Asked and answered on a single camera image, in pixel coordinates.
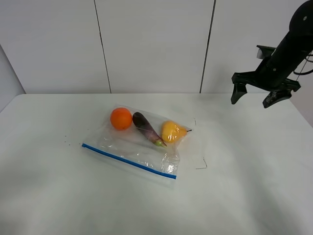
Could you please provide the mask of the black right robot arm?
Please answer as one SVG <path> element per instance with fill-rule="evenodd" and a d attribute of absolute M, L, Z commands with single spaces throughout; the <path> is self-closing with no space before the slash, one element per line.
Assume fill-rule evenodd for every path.
<path fill-rule="evenodd" d="M 257 69 L 236 72 L 232 76 L 232 104 L 236 104 L 247 93 L 246 85 L 269 91 L 263 101 L 264 108 L 291 98 L 291 93 L 301 88 L 298 81 L 288 76 L 313 50 L 313 2 L 306 1 L 296 10 L 288 33 L 277 47 L 257 47 L 258 57 L 262 59 Z"/>

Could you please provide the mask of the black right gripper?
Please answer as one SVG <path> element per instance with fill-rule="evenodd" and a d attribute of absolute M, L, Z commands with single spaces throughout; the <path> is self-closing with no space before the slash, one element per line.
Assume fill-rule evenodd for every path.
<path fill-rule="evenodd" d="M 301 53 L 294 49 L 274 48 L 257 46 L 259 51 L 257 57 L 262 59 L 255 71 L 234 73 L 232 82 L 234 84 L 231 96 L 231 104 L 247 94 L 246 84 L 271 91 L 263 101 L 263 107 L 268 108 L 280 101 L 290 99 L 291 91 L 301 88 L 299 82 L 288 79 L 292 71 L 301 63 Z"/>

